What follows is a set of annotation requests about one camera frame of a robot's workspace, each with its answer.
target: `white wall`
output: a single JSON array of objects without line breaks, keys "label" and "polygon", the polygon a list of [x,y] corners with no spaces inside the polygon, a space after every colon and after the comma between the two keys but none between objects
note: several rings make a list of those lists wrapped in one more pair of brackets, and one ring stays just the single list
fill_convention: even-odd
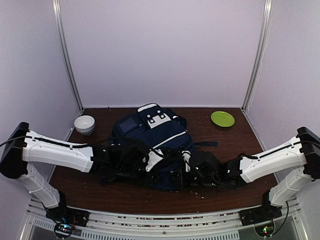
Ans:
[{"label": "white wall", "polygon": [[[320,136],[320,1],[276,0],[249,119],[267,149],[302,126]],[[278,173],[283,179],[288,171]],[[320,182],[298,193],[310,239],[319,239]]]},{"label": "white wall", "polygon": [[264,0],[64,0],[85,107],[240,107]]},{"label": "white wall", "polygon": [[[52,1],[0,1],[0,43],[0,143],[22,121],[42,135],[65,139],[78,109]],[[51,165],[40,166],[46,178],[51,170]],[[0,238],[14,240],[31,196],[1,174],[0,189]]]}]

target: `navy blue backpack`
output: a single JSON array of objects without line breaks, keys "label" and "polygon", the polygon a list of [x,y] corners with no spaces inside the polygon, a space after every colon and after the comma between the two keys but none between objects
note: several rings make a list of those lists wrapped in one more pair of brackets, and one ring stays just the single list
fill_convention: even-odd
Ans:
[{"label": "navy blue backpack", "polygon": [[[139,139],[154,149],[172,148],[193,153],[195,145],[186,128],[184,117],[176,115],[170,108],[150,103],[118,120],[111,137]],[[119,139],[110,143],[123,144],[124,141]]]}]

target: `white panel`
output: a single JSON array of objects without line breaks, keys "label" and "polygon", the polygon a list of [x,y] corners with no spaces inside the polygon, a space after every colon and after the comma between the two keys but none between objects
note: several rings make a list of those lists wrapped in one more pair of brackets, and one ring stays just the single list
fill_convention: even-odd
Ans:
[{"label": "white panel", "polygon": [[[249,118],[267,149],[308,127],[320,135],[320,1],[275,1],[266,53]],[[290,170],[278,175],[283,179]],[[320,183],[299,191],[298,200],[318,239]]]},{"label": "white panel", "polygon": [[240,107],[263,0],[63,0],[85,107]]},{"label": "white panel", "polygon": [[[0,1],[0,143],[19,122],[64,139],[78,115],[51,0]],[[47,178],[52,165],[37,169]],[[18,238],[31,195],[0,174],[0,239]]]}]

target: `bowl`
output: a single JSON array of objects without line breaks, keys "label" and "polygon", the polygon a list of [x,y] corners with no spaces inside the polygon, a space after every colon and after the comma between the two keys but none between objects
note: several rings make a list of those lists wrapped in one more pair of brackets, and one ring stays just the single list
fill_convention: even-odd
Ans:
[{"label": "bowl", "polygon": [[74,120],[75,130],[83,136],[90,136],[95,131],[95,126],[95,119],[89,115],[83,115]]}]

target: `white arm segment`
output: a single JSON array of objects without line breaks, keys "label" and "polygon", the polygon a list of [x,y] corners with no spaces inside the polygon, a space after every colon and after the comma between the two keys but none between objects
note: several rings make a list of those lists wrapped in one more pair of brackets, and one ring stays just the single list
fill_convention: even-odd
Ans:
[{"label": "white arm segment", "polygon": [[[300,152],[302,145],[300,143],[294,145],[294,143],[297,143],[299,141],[300,138],[293,137],[280,146],[253,155],[255,157],[258,157],[258,159],[243,157],[240,161],[240,170],[242,170],[242,174],[240,176],[246,183],[251,183],[254,180],[265,175],[272,174],[283,169],[303,166],[307,164],[305,155]],[[288,147],[276,151],[275,153],[271,153],[274,150],[285,146]]]},{"label": "white arm segment", "polygon": [[304,174],[304,167],[295,167],[277,186],[271,188],[269,200],[272,206],[281,207],[312,180],[310,175]]},{"label": "white arm segment", "polygon": [[60,202],[58,190],[45,181],[44,177],[41,176],[32,163],[28,163],[26,169],[28,174],[22,175],[17,181],[23,184],[30,194],[40,199],[46,208],[52,209],[58,207]]},{"label": "white arm segment", "polygon": [[70,147],[59,146],[32,138],[26,138],[26,147],[23,148],[22,160],[25,162],[41,162],[53,165],[59,165],[88,173],[92,167],[93,156],[92,147],[72,148],[72,146],[81,145],[49,138],[30,131],[27,136],[43,138],[54,142],[70,145]]}]

